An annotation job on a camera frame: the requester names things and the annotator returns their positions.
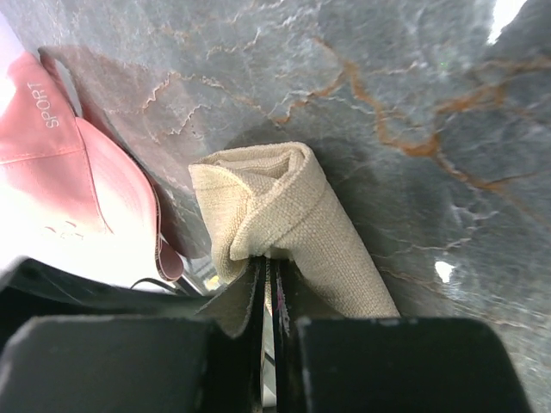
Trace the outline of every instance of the folded fabric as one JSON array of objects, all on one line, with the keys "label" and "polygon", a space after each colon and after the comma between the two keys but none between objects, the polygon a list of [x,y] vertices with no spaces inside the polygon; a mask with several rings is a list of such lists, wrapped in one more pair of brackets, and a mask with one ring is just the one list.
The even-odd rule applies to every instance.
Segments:
[{"label": "folded fabric", "polygon": [[189,171],[223,280],[238,277],[250,256],[287,257],[313,291],[345,316],[399,315],[308,146],[221,151]]}]

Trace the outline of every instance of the linen napkin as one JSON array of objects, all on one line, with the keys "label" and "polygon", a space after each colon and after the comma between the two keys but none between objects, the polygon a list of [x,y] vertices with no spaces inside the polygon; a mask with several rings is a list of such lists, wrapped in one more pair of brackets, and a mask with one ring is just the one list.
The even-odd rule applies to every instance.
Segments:
[{"label": "linen napkin", "polygon": [[362,240],[302,143],[216,152],[189,166],[219,276],[250,256],[295,261],[307,284],[348,317],[397,317]]}]

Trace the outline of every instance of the pink cap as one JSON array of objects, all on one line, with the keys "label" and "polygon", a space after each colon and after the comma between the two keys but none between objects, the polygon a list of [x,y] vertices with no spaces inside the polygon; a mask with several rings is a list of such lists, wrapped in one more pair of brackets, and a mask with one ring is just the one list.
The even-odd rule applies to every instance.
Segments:
[{"label": "pink cap", "polygon": [[0,202],[83,269],[101,261],[155,263],[162,278],[176,280],[183,262],[160,237],[149,180],[110,138],[75,116],[57,72],[48,69],[28,52],[8,69],[10,87],[0,92],[9,99],[0,113]]}]

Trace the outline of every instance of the cap brim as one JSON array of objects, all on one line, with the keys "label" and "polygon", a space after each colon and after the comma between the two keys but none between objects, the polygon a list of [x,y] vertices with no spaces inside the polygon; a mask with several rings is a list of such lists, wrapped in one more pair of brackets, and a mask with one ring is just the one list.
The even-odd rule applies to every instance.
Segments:
[{"label": "cap brim", "polygon": [[162,278],[177,280],[183,261],[160,237],[158,200],[149,180],[109,137],[84,119],[76,122],[90,160],[100,214],[111,236],[132,254],[121,259],[143,263],[144,268],[154,263]]}]

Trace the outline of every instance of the gray marble surface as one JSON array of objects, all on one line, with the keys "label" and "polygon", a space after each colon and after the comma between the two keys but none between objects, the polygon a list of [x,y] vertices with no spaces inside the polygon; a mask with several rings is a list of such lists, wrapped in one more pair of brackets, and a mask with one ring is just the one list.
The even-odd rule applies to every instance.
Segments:
[{"label": "gray marble surface", "polygon": [[85,113],[158,181],[188,256],[187,166],[300,140],[399,309],[485,320],[551,411],[549,0],[3,0]]}]

